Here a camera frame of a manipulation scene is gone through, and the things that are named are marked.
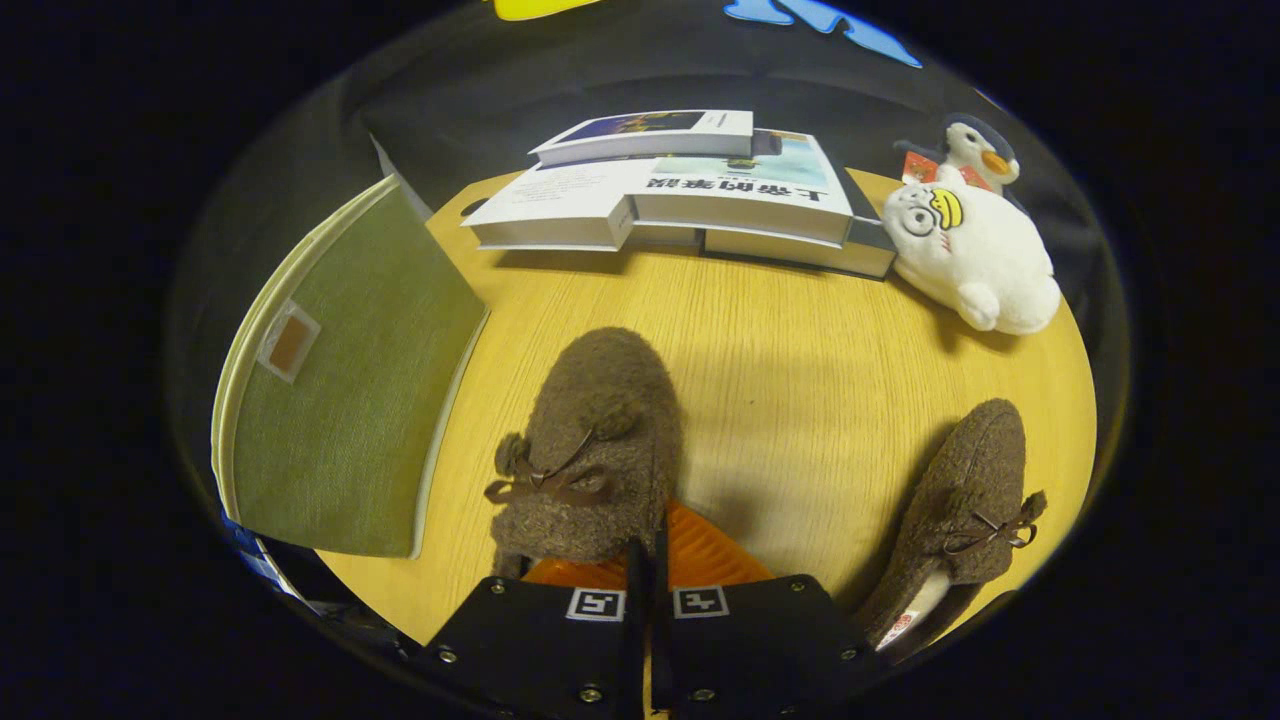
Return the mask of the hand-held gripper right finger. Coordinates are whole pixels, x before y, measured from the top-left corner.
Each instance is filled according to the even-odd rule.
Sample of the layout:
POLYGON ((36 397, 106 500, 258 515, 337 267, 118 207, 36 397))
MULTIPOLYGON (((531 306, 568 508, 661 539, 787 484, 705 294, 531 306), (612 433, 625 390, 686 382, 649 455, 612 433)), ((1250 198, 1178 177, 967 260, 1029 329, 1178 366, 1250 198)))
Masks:
POLYGON ((840 719, 890 669, 814 577, 676 501, 655 573, 650 702, 671 719, 840 719))

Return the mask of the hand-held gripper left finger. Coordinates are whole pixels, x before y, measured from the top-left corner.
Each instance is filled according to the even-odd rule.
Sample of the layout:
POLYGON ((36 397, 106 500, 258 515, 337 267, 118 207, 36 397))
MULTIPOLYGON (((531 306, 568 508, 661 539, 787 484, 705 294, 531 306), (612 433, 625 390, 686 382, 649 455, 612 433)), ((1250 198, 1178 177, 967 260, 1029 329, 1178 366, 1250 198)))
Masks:
POLYGON ((621 591, 486 577, 410 659, 472 719, 643 719, 646 552, 621 591))

